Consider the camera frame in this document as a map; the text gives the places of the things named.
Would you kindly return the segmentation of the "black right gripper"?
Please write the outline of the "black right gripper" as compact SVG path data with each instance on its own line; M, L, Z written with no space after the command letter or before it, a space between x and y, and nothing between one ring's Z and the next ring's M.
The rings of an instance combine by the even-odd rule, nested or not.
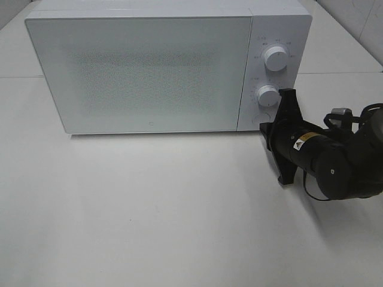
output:
M298 168L329 170L329 135L303 120L295 89L280 89L279 95L274 122L261 123L260 131L279 172L278 182L290 185Z

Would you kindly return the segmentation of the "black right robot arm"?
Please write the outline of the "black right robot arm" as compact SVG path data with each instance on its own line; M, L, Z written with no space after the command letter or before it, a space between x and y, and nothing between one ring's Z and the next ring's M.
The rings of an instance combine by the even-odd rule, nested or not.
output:
M271 123L260 131L279 171L281 185L294 182L297 169L312 175L325 201L366 199L382 193L382 104L366 106L360 116L332 109L326 128L305 121L296 91L280 89Z

